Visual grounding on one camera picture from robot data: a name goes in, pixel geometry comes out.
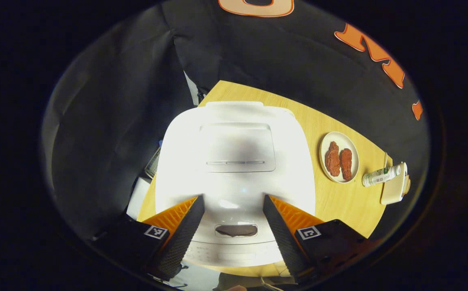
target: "round plate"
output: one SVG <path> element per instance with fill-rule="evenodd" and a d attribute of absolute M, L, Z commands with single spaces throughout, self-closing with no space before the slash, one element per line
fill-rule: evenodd
<path fill-rule="evenodd" d="M 339 154 L 343 149 L 349 149 L 352 151 L 352 166 L 351 166 L 351 173 L 352 177 L 351 180 L 346 181 L 343 179 L 343 175 L 341 174 L 341 169 L 340 169 L 340 174 L 336 177 L 332 176 L 327 168 L 326 168 L 326 153 L 329 150 L 329 145 L 330 142 L 336 142 L 339 148 Z M 336 183 L 349 183 L 352 180 L 354 180 L 354 177 L 356 177 L 356 174 L 358 173 L 358 168 L 360 167 L 360 158 L 358 157 L 358 151 L 356 151 L 356 147 L 352 143 L 352 141 L 343 133 L 339 133 L 337 131 L 332 131 L 326 136 L 324 136 L 322 143 L 320 144 L 320 163 L 322 164 L 322 169 L 326 173 L 326 175 Z"/>

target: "bottle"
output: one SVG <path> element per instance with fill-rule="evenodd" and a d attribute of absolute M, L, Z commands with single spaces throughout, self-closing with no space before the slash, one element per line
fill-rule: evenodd
<path fill-rule="evenodd" d="M 372 185 L 387 182 L 401 173 L 400 164 L 393 167 L 379 169 L 372 173 L 363 175 L 363 186 L 369 187 Z"/>

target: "meat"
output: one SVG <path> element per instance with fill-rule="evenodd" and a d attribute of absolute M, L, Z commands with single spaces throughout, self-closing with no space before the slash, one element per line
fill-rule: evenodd
<path fill-rule="evenodd" d="M 341 161 L 341 175 L 344 180 L 351 180 L 352 173 L 352 151 L 349 149 L 343 149 L 340 152 L 340 161 Z"/>
<path fill-rule="evenodd" d="M 338 151 L 338 145 L 336 142 L 332 141 L 326 153 L 326 168 L 333 177 L 340 175 L 340 158 L 338 156 Z"/>

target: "small bottle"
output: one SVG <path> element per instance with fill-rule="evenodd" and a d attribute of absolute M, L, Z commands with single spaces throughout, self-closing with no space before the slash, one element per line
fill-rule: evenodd
<path fill-rule="evenodd" d="M 387 182 L 401 173 L 400 164 L 393 167 L 379 169 L 375 172 L 363 175 L 363 186 L 369 187 L 372 185 Z"/>

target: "wooden table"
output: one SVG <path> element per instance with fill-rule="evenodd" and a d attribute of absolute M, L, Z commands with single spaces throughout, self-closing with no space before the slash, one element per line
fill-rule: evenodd
<path fill-rule="evenodd" d="M 378 225 L 385 210 L 380 204 L 383 184 L 365 188 L 362 185 L 364 173 L 383 168 L 384 163 L 392 165 L 392 159 L 376 144 L 357 133 L 347 125 L 306 105 L 288 98 L 278 96 L 263 90 L 245 85 L 219 81 L 199 106 L 209 101 L 261 101 L 267 106 L 288 108 L 295 114 L 306 135 L 309 153 L 313 161 L 315 175 L 316 208 L 315 216 L 323 221 L 340 219 L 365 237 L 369 237 Z M 339 131 L 348 136 L 360 157 L 360 169 L 353 182 L 339 184 L 331 181 L 322 170 L 319 150 L 322 138 L 331 131 Z M 156 175 L 142 203 L 138 221 L 143 221 L 155 215 Z M 207 268 L 239 276 L 289 276 L 283 262 L 256 267 Z"/>

